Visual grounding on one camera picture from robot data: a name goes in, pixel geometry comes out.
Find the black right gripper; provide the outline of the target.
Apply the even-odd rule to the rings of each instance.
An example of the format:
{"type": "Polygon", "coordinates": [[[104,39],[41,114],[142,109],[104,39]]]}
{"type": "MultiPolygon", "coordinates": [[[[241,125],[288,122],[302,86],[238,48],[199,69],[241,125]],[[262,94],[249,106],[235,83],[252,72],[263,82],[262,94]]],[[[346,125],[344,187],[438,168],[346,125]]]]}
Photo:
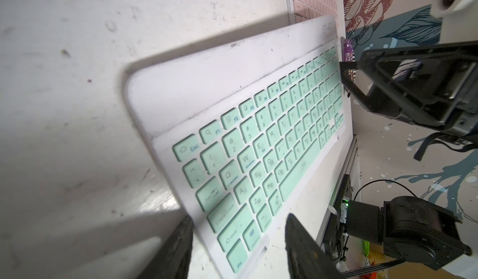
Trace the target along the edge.
{"type": "Polygon", "coordinates": [[[344,87],[367,112],[478,143],[478,43],[369,50],[341,62],[344,87]],[[372,83],[366,92],[357,71],[372,83]]]}

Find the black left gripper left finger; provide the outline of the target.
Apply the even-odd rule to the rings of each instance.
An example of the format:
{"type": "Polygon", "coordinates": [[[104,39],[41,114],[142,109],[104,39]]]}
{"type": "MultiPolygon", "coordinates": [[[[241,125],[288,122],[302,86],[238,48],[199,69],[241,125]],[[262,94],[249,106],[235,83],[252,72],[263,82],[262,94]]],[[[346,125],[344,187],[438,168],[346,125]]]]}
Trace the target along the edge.
{"type": "Polygon", "coordinates": [[[187,279],[193,239],[194,223],[190,216],[186,216],[137,279],[187,279]]]}

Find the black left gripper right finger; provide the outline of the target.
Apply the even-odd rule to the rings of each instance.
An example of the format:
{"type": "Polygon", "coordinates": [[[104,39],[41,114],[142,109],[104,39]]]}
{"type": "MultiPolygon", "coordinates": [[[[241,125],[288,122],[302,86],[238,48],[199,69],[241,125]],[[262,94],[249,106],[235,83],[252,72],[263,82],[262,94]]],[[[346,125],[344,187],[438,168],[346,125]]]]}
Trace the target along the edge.
{"type": "Polygon", "coordinates": [[[285,243],[291,279],[344,279],[294,214],[286,219],[285,243]]]}

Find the green keyboard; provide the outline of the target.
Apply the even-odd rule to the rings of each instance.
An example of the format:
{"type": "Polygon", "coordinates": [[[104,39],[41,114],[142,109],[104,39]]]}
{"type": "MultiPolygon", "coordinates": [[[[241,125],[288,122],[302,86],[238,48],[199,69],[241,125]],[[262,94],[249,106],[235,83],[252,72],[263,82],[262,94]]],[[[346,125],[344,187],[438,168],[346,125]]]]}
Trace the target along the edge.
{"type": "Polygon", "coordinates": [[[352,140],[333,16],[143,68],[126,103],[224,279],[249,276],[335,145],[352,140]]]}

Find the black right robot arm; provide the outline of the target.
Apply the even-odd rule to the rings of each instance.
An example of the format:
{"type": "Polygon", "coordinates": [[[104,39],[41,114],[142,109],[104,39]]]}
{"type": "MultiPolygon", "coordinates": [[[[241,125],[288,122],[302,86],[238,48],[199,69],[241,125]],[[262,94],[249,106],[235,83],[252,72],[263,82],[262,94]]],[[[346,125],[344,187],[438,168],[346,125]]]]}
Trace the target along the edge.
{"type": "MultiPolygon", "coordinates": [[[[341,62],[345,89],[368,112],[427,128],[431,134],[414,155],[431,145],[453,152],[478,148],[478,44],[476,41],[365,51],[341,62]]],[[[342,211],[348,235],[381,245],[393,259],[433,270],[477,273],[478,254],[461,241],[463,215],[410,193],[382,207],[349,201],[342,211]]]]}

